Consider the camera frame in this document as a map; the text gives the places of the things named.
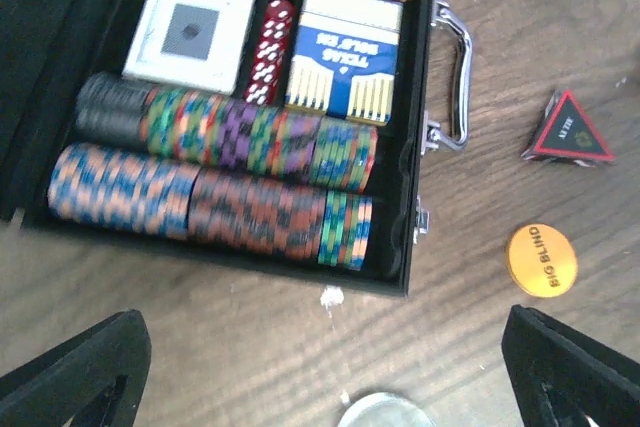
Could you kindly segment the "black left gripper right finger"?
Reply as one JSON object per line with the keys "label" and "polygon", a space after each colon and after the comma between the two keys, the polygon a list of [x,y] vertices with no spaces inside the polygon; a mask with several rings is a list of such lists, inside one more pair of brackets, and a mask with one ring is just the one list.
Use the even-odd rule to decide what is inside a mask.
{"label": "black left gripper right finger", "polygon": [[526,426],[637,426],[639,364],[534,309],[511,307],[503,359]]}

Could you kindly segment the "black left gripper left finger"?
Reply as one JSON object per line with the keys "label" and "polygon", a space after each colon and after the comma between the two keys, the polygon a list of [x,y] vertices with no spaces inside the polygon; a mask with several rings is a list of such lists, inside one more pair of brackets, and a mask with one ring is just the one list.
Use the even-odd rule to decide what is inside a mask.
{"label": "black left gripper left finger", "polygon": [[131,426],[151,364],[142,314],[118,312],[1,377],[3,426]]}

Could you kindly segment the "orange big blind button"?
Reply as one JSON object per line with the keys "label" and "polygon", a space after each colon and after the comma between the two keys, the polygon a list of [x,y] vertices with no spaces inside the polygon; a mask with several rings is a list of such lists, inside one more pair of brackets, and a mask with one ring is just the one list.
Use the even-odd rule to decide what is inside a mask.
{"label": "orange big blind button", "polygon": [[565,294],[578,274],[577,256],[569,240],[543,223],[519,227],[507,243],[506,260],[513,281],[538,298]]}

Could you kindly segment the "blue orange chip row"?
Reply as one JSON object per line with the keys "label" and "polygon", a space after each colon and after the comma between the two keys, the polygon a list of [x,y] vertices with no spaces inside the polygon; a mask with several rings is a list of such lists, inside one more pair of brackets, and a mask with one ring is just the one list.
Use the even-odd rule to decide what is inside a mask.
{"label": "blue orange chip row", "polygon": [[47,203],[61,219],[313,261],[364,265],[373,201],[89,143],[58,157]]}

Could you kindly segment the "red black triangular button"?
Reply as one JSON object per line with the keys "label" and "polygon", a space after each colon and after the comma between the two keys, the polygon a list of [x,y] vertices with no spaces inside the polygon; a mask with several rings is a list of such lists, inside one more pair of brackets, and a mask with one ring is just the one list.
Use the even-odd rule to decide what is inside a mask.
{"label": "red black triangular button", "polygon": [[616,160],[569,90],[556,90],[552,94],[521,158],[580,167],[613,164]]}

